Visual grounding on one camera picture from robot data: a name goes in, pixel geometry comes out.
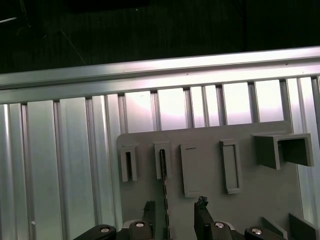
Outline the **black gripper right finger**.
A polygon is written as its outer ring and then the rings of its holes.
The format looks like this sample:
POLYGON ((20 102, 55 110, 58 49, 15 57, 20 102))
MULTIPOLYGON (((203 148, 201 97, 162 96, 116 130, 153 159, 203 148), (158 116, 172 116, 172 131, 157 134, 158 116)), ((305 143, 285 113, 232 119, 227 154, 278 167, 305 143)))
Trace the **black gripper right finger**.
POLYGON ((252 226, 238 232, 230 223, 213 220, 207 209, 208 201, 200 196, 194 204, 194 231, 198 240, 286 240, 284 234, 252 226))

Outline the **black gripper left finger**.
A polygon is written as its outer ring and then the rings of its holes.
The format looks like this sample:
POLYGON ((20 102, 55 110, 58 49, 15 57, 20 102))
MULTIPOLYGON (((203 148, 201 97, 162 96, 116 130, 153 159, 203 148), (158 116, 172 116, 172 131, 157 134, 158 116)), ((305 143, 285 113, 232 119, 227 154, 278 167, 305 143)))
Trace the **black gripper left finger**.
POLYGON ((126 221, 117 231, 107 224, 96 225, 74 240, 154 240, 156 230, 156 203, 147 201, 141 219, 126 221))

